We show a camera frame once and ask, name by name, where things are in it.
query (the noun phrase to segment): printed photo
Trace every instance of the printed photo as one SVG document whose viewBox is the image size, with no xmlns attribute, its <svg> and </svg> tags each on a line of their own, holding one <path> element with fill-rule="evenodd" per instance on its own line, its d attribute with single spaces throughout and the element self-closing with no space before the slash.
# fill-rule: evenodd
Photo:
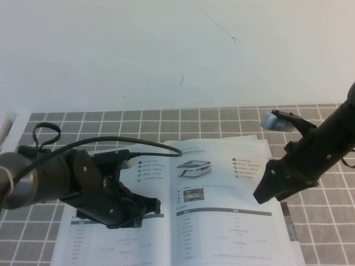
<svg viewBox="0 0 355 266">
<path fill-rule="evenodd" d="M 203 188 L 194 188 L 192 190 L 184 190 L 184 202 L 203 201 L 205 199 Z"/>
</svg>

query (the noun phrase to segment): black cable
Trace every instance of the black cable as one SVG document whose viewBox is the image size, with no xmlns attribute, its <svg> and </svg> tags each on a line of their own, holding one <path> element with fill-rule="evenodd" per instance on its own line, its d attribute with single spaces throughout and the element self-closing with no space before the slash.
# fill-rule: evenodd
<svg viewBox="0 0 355 266">
<path fill-rule="evenodd" d="M 142 156 L 142 155 L 154 155 L 154 156 L 163 156 L 163 157 L 180 157 L 182 156 L 182 151 L 180 151 L 177 148 L 165 145 L 165 144 L 161 144 L 161 143 L 157 143 L 157 142 L 152 142 L 152 141 L 148 141 L 148 140 L 140 140 L 140 139 L 132 139 L 130 137 L 115 137 L 115 136 L 107 136 L 107 137 L 92 137 L 89 139 L 85 139 L 85 140 L 80 140 L 77 142 L 73 142 L 71 144 L 68 144 L 64 147 L 61 147 L 55 151 L 53 151 L 52 153 L 42 157 L 41 159 L 33 162 L 31 165 L 27 166 L 25 169 L 23 169 L 19 174 L 17 174 L 13 180 L 14 184 L 16 184 L 23 176 L 25 176 L 26 174 L 28 174 L 31 170 L 35 169 L 36 167 L 38 167 L 39 165 L 45 163 L 46 161 L 56 157 L 57 155 L 68 151 L 72 148 L 78 147 L 80 145 L 84 145 L 84 144 L 88 144 L 88 143 L 92 143 L 92 142 L 101 142 L 101 141 L 123 141 L 123 142 L 131 142 L 131 143 L 136 143 L 136 144 L 143 144 L 143 145 L 148 145 L 148 146 L 153 146 L 153 147 L 158 147 L 158 148 L 162 148 L 162 149 L 166 149 L 166 150 L 170 150 L 170 151 L 174 151 L 176 152 L 176 154 L 163 154 L 163 153 L 154 153 L 154 152 L 132 152 L 132 157 L 137 157 L 137 156 Z"/>
</svg>

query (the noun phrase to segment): tile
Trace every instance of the tile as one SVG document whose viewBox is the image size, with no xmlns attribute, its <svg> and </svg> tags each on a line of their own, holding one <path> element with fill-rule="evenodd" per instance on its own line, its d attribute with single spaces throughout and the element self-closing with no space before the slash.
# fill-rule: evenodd
<svg viewBox="0 0 355 266">
<path fill-rule="evenodd" d="M 1 241 L 0 242 L 0 260 L 12 260 L 17 242 L 13 241 Z"/>
<path fill-rule="evenodd" d="M 35 112 L 34 114 L 31 114 L 28 121 L 42 122 L 44 121 L 45 115 L 46 113 L 44 112 Z"/>
<path fill-rule="evenodd" d="M 84 112 L 68 112 L 65 115 L 66 121 L 83 121 Z"/>
<path fill-rule="evenodd" d="M 345 160 L 350 166 L 355 165 L 355 159 L 346 159 Z M 340 168 L 342 170 L 343 173 L 355 173 L 355 169 L 347 167 L 346 165 L 344 165 L 342 162 L 339 162 L 340 164 Z"/>
<path fill-rule="evenodd" d="M 103 122 L 100 133 L 118 133 L 120 132 L 120 122 Z"/>
<path fill-rule="evenodd" d="M 221 134 L 219 133 L 201 133 L 202 139 L 220 139 Z"/>
<path fill-rule="evenodd" d="M 321 119 L 327 119 L 337 108 L 320 108 L 319 111 L 321 113 Z"/>
<path fill-rule="evenodd" d="M 142 121 L 140 125 L 140 132 L 159 132 L 160 122 L 152 122 L 152 121 Z"/>
<path fill-rule="evenodd" d="M 45 117 L 45 120 L 50 122 L 63 121 L 64 116 L 65 116 L 64 112 L 49 112 Z"/>
<path fill-rule="evenodd" d="M 49 229 L 47 240 L 49 240 L 49 241 L 56 241 L 57 240 L 59 226 L 60 226 L 60 223 L 52 223 L 50 225 L 50 229 Z"/>
<path fill-rule="evenodd" d="M 298 105 L 299 108 L 316 108 L 317 105 L 315 104 L 301 104 L 301 105 Z"/>
<path fill-rule="evenodd" d="M 54 246 L 55 246 L 55 243 L 53 243 L 53 242 L 47 242 L 45 244 L 44 249 L 43 249 L 43 254 L 40 259 L 42 262 L 50 262 L 52 260 Z"/>
<path fill-rule="evenodd" d="M 105 151 L 105 150 L 112 150 L 117 148 L 116 145 L 97 145 L 95 147 L 95 151 Z"/>
<path fill-rule="evenodd" d="M 104 113 L 104 121 L 121 121 L 122 111 L 108 111 Z"/>
<path fill-rule="evenodd" d="M 316 245 L 316 251 L 321 264 L 346 264 L 340 244 Z"/>
<path fill-rule="evenodd" d="M 200 133 L 181 133 L 180 140 L 199 139 Z"/>
<path fill-rule="evenodd" d="M 339 243 L 340 239 L 334 224 L 311 224 L 314 243 Z"/>
<path fill-rule="evenodd" d="M 309 223 L 333 223 L 331 212 L 327 206 L 306 206 Z"/>
<path fill-rule="evenodd" d="M 30 209 L 31 209 L 30 206 L 26 206 L 19 209 L 7 210 L 4 220 L 5 221 L 26 221 Z"/>
<path fill-rule="evenodd" d="M 310 229 L 307 224 L 295 224 L 294 227 L 300 243 L 312 243 Z"/>
<path fill-rule="evenodd" d="M 38 124 L 38 122 L 28 122 L 26 127 L 24 128 L 24 133 L 32 133 L 34 127 Z"/>
<path fill-rule="evenodd" d="M 317 264 L 317 256 L 313 245 L 301 245 L 306 264 Z"/>
<path fill-rule="evenodd" d="M 194 109 L 194 110 L 181 110 L 181 120 L 182 121 L 199 121 L 200 120 L 200 114 L 199 111 Z"/>
<path fill-rule="evenodd" d="M 350 195 L 353 198 L 353 201 L 355 202 L 355 190 L 349 190 L 350 191 Z"/>
<path fill-rule="evenodd" d="M 65 205 L 58 205 L 57 206 L 57 209 L 55 210 L 55 214 L 54 214 L 54 217 L 53 217 L 53 222 L 60 222 L 60 220 L 62 219 L 64 206 Z"/>
<path fill-rule="evenodd" d="M 28 222 L 23 232 L 23 240 L 45 240 L 49 229 L 49 223 Z"/>
<path fill-rule="evenodd" d="M 336 223 L 355 223 L 355 208 L 353 206 L 331 206 Z"/>
<path fill-rule="evenodd" d="M 324 173 L 321 177 L 321 182 L 324 188 L 346 187 L 343 176 L 340 173 Z"/>
<path fill-rule="evenodd" d="M 179 122 L 173 121 L 162 121 L 160 123 L 160 132 L 167 133 L 167 132 L 179 132 Z"/>
<path fill-rule="evenodd" d="M 273 158 L 282 158 L 286 154 L 282 145 L 269 145 L 269 147 Z"/>
<path fill-rule="evenodd" d="M 300 192 L 304 205 L 327 205 L 323 190 L 303 190 Z"/>
<path fill-rule="evenodd" d="M 212 121 L 219 121 L 219 113 L 218 109 L 201 109 L 200 110 L 200 120 L 212 120 Z"/>
<path fill-rule="evenodd" d="M 83 122 L 80 133 L 99 133 L 101 122 Z"/>
<path fill-rule="evenodd" d="M 117 133 L 100 133 L 100 137 L 118 137 Z M 97 142 L 98 145 L 114 145 L 116 146 L 117 140 L 110 140 L 110 141 L 100 141 Z"/>
<path fill-rule="evenodd" d="M 240 137 L 241 134 L 240 133 L 233 133 L 233 132 L 229 132 L 229 133 L 223 133 L 222 132 L 222 137 Z"/>
<path fill-rule="evenodd" d="M 34 144 L 34 140 L 32 138 L 32 134 L 23 134 L 18 141 L 19 145 L 32 145 Z"/>
<path fill-rule="evenodd" d="M 340 239 L 345 243 L 355 243 L 355 224 L 337 224 Z"/>
<path fill-rule="evenodd" d="M 301 205 L 301 197 L 299 193 L 292 195 L 291 197 L 285 199 L 288 205 Z"/>
<path fill-rule="evenodd" d="M 142 111 L 124 111 L 122 120 L 140 120 Z"/>
<path fill-rule="evenodd" d="M 306 223 L 305 210 L 302 206 L 289 206 L 290 214 L 294 223 Z"/>
<path fill-rule="evenodd" d="M 319 109 L 321 108 L 329 108 L 329 107 L 337 107 L 336 104 L 318 104 Z"/>
<path fill-rule="evenodd" d="M 0 227 L 1 240 L 19 240 L 24 223 L 3 222 Z"/>
<path fill-rule="evenodd" d="M 55 205 L 33 205 L 29 214 L 29 221 L 50 221 L 53 216 Z"/>
<path fill-rule="evenodd" d="M 346 190 L 325 190 L 329 205 L 352 205 L 349 193 Z"/>
<path fill-rule="evenodd" d="M 201 132 L 220 132 L 219 122 L 201 122 L 200 123 Z"/>
<path fill-rule="evenodd" d="M 355 175 L 350 173 L 344 173 L 344 179 L 348 188 L 355 188 Z"/>
<path fill-rule="evenodd" d="M 178 133 L 172 133 L 172 134 L 167 134 L 167 133 L 160 133 L 160 142 L 168 141 L 168 140 L 179 140 L 179 134 Z"/>
<path fill-rule="evenodd" d="M 142 120 L 160 120 L 160 110 L 143 111 Z"/>
<path fill-rule="evenodd" d="M 180 120 L 180 110 L 162 110 L 161 120 Z"/>
<path fill-rule="evenodd" d="M 300 116 L 303 119 L 321 119 L 320 114 L 318 112 L 317 108 L 301 108 L 300 110 Z"/>
<path fill-rule="evenodd" d="M 61 127 L 62 133 L 79 133 L 81 126 L 81 122 L 64 122 Z"/>
<path fill-rule="evenodd" d="M 221 131 L 226 132 L 240 132 L 239 121 L 221 121 Z"/>
<path fill-rule="evenodd" d="M 141 133 L 139 138 L 141 140 L 149 140 L 153 142 L 159 141 L 159 134 L 158 133 Z"/>
<path fill-rule="evenodd" d="M 104 112 L 86 112 L 84 121 L 102 121 Z"/>
<path fill-rule="evenodd" d="M 299 132 L 286 132 L 285 138 L 286 138 L 286 142 L 289 143 L 290 141 L 300 140 L 302 138 L 302 135 Z"/>
<path fill-rule="evenodd" d="M 136 133 L 139 132 L 139 121 L 123 121 L 121 125 L 121 133 Z"/>
<path fill-rule="evenodd" d="M 343 246 L 349 264 L 355 264 L 355 244 L 344 244 Z"/>
<path fill-rule="evenodd" d="M 79 140 L 85 140 L 85 139 L 91 139 L 92 137 L 98 137 L 99 133 L 81 133 L 79 134 L 78 141 Z"/>
<path fill-rule="evenodd" d="M 220 109 L 220 120 L 239 120 L 238 109 Z"/>
<path fill-rule="evenodd" d="M 255 109 L 241 109 L 239 108 L 240 120 L 259 120 L 258 110 Z"/>
<path fill-rule="evenodd" d="M 264 132 L 264 139 L 267 139 L 269 145 L 272 144 L 283 144 L 285 145 L 285 138 L 281 132 Z"/>
<path fill-rule="evenodd" d="M 200 122 L 182 121 L 180 124 L 181 132 L 200 132 Z"/>
<path fill-rule="evenodd" d="M 67 145 L 76 142 L 78 138 L 77 134 L 61 134 L 60 139 L 55 143 L 56 145 Z"/>
<path fill-rule="evenodd" d="M 262 132 L 259 121 L 240 121 L 242 132 Z"/>
<path fill-rule="evenodd" d="M 287 113 L 293 113 L 295 115 L 299 115 L 299 112 L 297 110 L 297 108 L 278 108 L 279 111 L 282 111 L 282 112 L 287 112 Z"/>
<path fill-rule="evenodd" d="M 20 242 L 15 260 L 38 261 L 44 242 Z"/>
</svg>

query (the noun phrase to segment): instruction manual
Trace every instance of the instruction manual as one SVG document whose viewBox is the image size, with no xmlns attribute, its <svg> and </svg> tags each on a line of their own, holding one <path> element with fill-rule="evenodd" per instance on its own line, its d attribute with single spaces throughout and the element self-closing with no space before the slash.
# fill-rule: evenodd
<svg viewBox="0 0 355 266">
<path fill-rule="evenodd" d="M 271 157 L 266 140 L 168 144 L 183 156 L 137 157 L 120 176 L 132 192 L 158 198 L 161 213 L 147 214 L 141 228 L 107 229 L 66 206 L 52 266 L 297 265 L 280 203 L 252 195 Z"/>
</svg>

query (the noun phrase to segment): gray tiled surface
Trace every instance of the gray tiled surface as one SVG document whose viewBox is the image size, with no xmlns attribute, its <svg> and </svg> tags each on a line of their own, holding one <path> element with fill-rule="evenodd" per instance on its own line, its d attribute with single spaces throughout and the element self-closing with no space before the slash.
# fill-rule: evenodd
<svg viewBox="0 0 355 266">
<path fill-rule="evenodd" d="M 319 125 L 337 105 L 279 106 Z M 260 118 L 276 106 L 259 108 L 184 109 L 32 114 L 20 144 L 32 145 L 37 122 L 51 121 L 63 129 L 55 145 L 94 136 L 139 137 L 153 141 L 219 138 L 257 134 L 268 139 L 273 157 L 285 154 L 284 145 L 297 141 L 297 132 L 270 132 L 260 128 Z M 40 142 L 53 137 L 40 130 Z M 85 145 L 88 151 L 112 149 L 122 142 Z M 355 153 L 349 163 L 355 164 Z M 332 167 L 319 187 L 287 199 L 307 265 L 355 265 L 355 170 Z M 49 266 L 64 205 L 54 201 L 5 211 L 0 215 L 0 266 Z"/>
</svg>

